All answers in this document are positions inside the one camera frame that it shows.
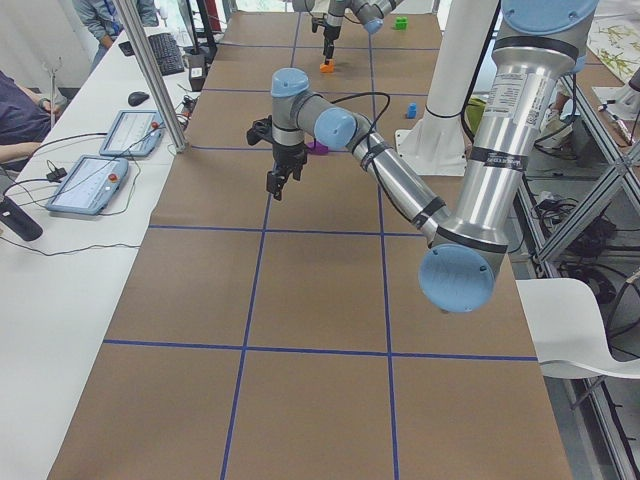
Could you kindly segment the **black keyboard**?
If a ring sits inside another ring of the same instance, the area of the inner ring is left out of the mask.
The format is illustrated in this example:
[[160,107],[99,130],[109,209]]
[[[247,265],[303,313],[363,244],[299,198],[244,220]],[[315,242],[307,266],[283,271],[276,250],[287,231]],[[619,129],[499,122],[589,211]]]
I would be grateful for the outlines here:
[[147,39],[162,76],[184,71],[182,52],[170,33],[149,35]]

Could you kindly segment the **purple trapezoid block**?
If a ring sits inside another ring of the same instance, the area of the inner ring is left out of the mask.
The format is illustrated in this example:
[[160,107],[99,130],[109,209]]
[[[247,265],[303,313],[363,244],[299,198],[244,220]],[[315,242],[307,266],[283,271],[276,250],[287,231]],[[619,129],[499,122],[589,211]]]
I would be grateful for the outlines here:
[[324,144],[313,141],[306,144],[307,150],[311,155],[327,155],[329,153],[329,148]]

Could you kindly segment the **black remote handset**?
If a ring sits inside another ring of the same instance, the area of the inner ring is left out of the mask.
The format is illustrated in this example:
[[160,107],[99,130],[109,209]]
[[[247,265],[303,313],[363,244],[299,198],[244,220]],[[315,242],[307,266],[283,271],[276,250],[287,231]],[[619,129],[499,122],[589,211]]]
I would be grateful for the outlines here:
[[43,234],[42,227],[9,197],[1,200],[1,222],[27,242]]

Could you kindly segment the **aluminium frame post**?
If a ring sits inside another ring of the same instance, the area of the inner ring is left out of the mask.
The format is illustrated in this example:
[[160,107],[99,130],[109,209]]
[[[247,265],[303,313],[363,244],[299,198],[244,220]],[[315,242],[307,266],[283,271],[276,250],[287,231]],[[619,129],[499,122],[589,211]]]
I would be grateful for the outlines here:
[[130,0],[115,0],[114,3],[120,13],[122,23],[134,50],[136,61],[147,83],[151,96],[155,101],[156,107],[164,120],[165,129],[171,137],[175,151],[182,153],[187,147],[184,131],[155,60],[137,7],[134,5],[134,2]]

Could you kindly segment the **small blue toy block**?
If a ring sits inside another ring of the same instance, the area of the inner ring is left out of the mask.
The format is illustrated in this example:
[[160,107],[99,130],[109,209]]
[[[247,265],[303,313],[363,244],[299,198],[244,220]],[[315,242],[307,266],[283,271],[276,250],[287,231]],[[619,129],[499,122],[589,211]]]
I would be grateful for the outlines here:
[[417,116],[417,110],[418,107],[415,102],[409,103],[405,112],[405,117],[407,119],[414,119]]

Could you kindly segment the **white plastic chair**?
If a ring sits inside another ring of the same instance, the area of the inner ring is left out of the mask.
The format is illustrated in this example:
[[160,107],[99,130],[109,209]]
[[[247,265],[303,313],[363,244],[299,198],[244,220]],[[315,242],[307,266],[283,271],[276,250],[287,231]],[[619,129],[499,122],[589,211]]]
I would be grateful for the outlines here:
[[637,359],[621,362],[609,351],[592,290],[571,278],[516,282],[538,362],[545,377],[639,378]]

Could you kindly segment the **far blue teach pendant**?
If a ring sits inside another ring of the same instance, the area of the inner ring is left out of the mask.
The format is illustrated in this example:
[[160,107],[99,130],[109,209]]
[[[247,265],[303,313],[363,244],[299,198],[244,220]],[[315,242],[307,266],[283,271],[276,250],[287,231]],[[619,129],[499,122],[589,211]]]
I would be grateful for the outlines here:
[[103,141],[101,156],[146,157],[160,144],[164,121],[155,110],[120,110]]

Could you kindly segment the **brown paper table mat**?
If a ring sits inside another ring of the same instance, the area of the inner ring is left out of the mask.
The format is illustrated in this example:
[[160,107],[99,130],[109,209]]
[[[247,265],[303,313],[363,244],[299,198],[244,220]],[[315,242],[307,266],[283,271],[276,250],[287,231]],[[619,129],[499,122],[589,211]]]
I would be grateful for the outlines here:
[[432,15],[336,70],[295,14],[231,20],[59,455],[54,479],[567,479],[509,266],[492,301],[439,311],[426,244],[345,152],[266,192],[275,70],[305,70],[391,139],[429,86]]

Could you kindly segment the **near blue teach pendant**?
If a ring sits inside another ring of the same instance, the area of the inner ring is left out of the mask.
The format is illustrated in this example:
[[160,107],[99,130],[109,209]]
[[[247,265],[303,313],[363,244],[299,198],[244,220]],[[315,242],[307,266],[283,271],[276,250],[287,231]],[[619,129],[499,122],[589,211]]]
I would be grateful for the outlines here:
[[97,215],[117,193],[128,170],[126,158],[84,155],[48,199],[45,208],[50,212]]

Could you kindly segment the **black computer mouse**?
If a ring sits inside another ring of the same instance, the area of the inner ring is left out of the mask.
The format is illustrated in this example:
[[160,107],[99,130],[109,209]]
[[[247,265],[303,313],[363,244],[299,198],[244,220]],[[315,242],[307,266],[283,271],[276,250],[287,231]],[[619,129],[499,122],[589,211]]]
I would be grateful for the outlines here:
[[148,100],[150,96],[143,91],[134,91],[129,94],[127,102],[131,107],[136,107],[141,105],[143,102]]

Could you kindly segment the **seated person in dark shirt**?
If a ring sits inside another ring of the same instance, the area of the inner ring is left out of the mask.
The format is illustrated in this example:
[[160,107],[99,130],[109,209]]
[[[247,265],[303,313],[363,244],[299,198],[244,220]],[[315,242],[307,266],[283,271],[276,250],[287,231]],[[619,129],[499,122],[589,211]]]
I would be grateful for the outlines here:
[[51,130],[51,115],[61,107],[52,100],[1,76],[1,164],[19,172]]

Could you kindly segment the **orange trapezoid block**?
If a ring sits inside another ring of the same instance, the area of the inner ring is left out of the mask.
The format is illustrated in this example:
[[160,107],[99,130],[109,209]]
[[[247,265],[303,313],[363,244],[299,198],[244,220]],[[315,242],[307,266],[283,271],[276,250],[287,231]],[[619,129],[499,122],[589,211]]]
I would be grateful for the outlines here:
[[321,73],[333,73],[335,69],[335,62],[333,59],[327,59],[320,65]]

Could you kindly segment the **blue teach pendant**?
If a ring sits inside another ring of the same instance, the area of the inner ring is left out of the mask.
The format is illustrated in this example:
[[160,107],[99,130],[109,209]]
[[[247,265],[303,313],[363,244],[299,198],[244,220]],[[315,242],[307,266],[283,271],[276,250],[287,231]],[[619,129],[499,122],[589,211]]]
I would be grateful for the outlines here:
[[146,157],[160,144],[164,121],[155,110],[120,110],[103,141],[101,156]]
[[84,155],[48,199],[45,208],[50,212],[97,215],[117,193],[128,170],[126,158]]

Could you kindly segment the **standing person in grey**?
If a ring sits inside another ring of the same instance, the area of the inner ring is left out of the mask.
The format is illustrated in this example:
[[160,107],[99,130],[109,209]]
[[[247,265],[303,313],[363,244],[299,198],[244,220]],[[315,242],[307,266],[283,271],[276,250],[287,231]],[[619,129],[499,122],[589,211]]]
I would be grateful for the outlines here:
[[[73,0],[72,5],[82,24],[98,41],[98,50],[91,65],[91,70],[94,70],[124,30],[124,25],[113,1]],[[134,6],[143,26],[156,27],[159,25],[153,1],[137,0],[134,2]]]

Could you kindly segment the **green toy block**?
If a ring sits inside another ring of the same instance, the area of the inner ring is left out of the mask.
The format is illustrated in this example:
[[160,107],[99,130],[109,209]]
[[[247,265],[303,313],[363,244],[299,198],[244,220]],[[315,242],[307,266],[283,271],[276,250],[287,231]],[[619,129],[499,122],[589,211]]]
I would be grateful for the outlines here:
[[396,30],[406,30],[408,26],[408,18],[405,16],[399,16],[395,19],[394,28]]

